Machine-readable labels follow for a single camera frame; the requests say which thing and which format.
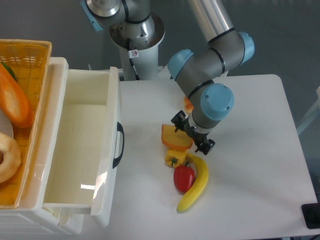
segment white plate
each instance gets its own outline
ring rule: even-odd
[[[0,110],[0,132],[8,135],[9,137],[14,137],[14,130],[12,124],[7,116]]]

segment gray wall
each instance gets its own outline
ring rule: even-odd
[[[223,2],[235,28],[250,33],[256,45],[254,57],[229,75],[279,75],[297,122],[316,101],[320,86],[320,1]],[[159,65],[181,49],[200,53],[207,48],[185,0],[151,0],[151,9],[166,27]],[[65,57],[71,69],[121,67],[108,31],[94,32],[78,0],[0,0],[0,20],[0,38],[51,41],[52,56]],[[300,136],[313,175],[320,175],[319,136],[320,118]]]

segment drawer handle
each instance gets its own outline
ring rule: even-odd
[[[120,163],[120,160],[122,159],[122,156],[124,155],[124,149],[125,149],[125,132],[124,132],[124,128],[122,127],[120,122],[118,122],[116,124],[116,130],[117,130],[117,132],[122,133],[122,149],[121,149],[120,155],[113,159],[113,165],[112,165],[113,169],[116,166],[118,166],[118,164]]]

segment toy bread slice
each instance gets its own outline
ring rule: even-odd
[[[186,150],[191,148],[194,143],[193,139],[189,137],[184,131],[178,130],[175,132],[174,125],[162,125],[161,140],[162,143],[173,150]]]

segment blue joint cap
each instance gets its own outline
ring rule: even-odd
[[[200,106],[204,114],[214,121],[224,119],[235,104],[234,94],[227,86],[213,83],[201,94]]]
[[[194,53],[190,49],[184,49],[178,51],[170,58],[168,62],[168,70],[174,80],[176,80],[176,77],[179,74],[180,70],[193,54]]]
[[[249,60],[255,53],[255,43],[253,39],[246,32],[238,32],[244,42],[244,57],[241,62],[243,64],[245,61]]]
[[[86,17],[88,18],[88,20],[90,21],[91,23],[91,26],[93,27],[93,29],[96,31],[96,32],[100,32],[103,30],[103,28],[99,25],[99,23],[97,23],[97,20],[94,18],[94,16],[91,15],[86,3],[85,3],[85,0],[82,0],[80,2],[80,5],[81,5],[81,8],[82,10],[84,11]]]

